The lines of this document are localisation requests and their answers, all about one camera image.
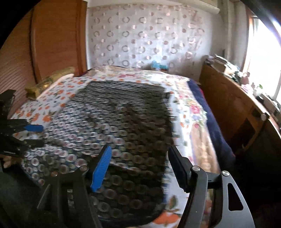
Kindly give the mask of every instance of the floral bedsheet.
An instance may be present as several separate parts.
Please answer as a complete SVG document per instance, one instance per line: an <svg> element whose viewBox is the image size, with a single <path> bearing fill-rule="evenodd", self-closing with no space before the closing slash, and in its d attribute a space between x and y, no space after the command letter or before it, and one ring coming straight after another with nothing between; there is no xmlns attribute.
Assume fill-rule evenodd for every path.
<svg viewBox="0 0 281 228"><path fill-rule="evenodd" d="M29 100L20 107L12 118L24 118L32 124L47 127L57 113L74 97L79 89L91 81L128 81L149 85L158 85L170 93L170 112L173 114L173 141L182 156L189 158L193 165L199 165L207 172L218 173L219 166L213 149L208 129L206 114L194 98L188 87L188 78L169 75L158 71L124 69L114 66L103 66L91 69L83 77L75 77L60 82L39 100ZM20 132L15 137L24 140L36 139L41 133ZM177 227L184 211L188 194L177 183L174 173L169 166L164 178L167 187L163 190L168 196L167 206L163 213L152 223L142 227ZM211 200L208 193L204 217L201 227L207 227Z"/></svg>

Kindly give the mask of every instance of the navy blue blanket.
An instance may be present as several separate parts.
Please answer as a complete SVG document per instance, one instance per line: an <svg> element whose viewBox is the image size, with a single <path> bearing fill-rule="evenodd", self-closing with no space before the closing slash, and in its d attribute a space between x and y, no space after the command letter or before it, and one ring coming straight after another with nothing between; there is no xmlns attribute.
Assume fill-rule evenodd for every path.
<svg viewBox="0 0 281 228"><path fill-rule="evenodd" d="M195 81L190 79L187 84L190 87L190 90L192 91L195 99L207 112L207 127L221 170L232 169L235 162L235 155L233 154L230 146L226 143L225 139L223 138L219 125L209 105L207 104L203 94L201 93L200 88L198 87Z"/></svg>

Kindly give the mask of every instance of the yellow pillow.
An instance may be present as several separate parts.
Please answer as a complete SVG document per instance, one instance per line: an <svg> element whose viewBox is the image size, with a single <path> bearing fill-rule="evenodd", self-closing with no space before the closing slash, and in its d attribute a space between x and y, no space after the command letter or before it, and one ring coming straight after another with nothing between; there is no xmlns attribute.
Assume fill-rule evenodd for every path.
<svg viewBox="0 0 281 228"><path fill-rule="evenodd" d="M66 67L62 70L57 70L53 72L49 77L47 77L44 81L41 81L35 86L26 87L25 91L27 92L26 97L32 100L36 100L36 98L43 93L46 89L48 89L55 81L57 81L62 76L67 74L73 74L75 71L74 67Z"/></svg>

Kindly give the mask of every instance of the patterned wallpaper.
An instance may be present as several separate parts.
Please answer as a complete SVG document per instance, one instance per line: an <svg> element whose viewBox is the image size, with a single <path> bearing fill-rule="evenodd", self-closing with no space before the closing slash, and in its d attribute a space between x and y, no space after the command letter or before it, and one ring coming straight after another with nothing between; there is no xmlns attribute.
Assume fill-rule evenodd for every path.
<svg viewBox="0 0 281 228"><path fill-rule="evenodd" d="M120 4L88 8L88 66L149 69L153 60L187 76L204 41L202 17L188 6Z"/></svg>

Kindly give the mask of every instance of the screw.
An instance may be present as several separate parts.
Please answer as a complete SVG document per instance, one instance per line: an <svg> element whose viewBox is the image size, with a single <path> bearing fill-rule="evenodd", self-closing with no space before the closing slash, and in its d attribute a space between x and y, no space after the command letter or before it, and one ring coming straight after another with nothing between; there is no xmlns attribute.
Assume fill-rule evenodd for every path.
<svg viewBox="0 0 281 228"><path fill-rule="evenodd" d="M199 170L200 170L200 167L197 166L197 165L195 165L195 166L192 166L192 169L193 169L194 171L199 171Z"/></svg>
<svg viewBox="0 0 281 228"><path fill-rule="evenodd" d="M222 174L223 174L225 177L228 177L228 176L229 176L229 172L227 172L227 171L225 171L225 170L222 171Z"/></svg>
<svg viewBox="0 0 281 228"><path fill-rule="evenodd" d="M55 177L55 176L57 176L57 174L58 174L57 171L53 171L53 172L51 172L51 177Z"/></svg>
<svg viewBox="0 0 281 228"><path fill-rule="evenodd" d="M86 170L88 169L88 167L87 167L86 165L82 165L82 166L79 167L79 169L80 169L82 172L84 172L84 171L86 171Z"/></svg>

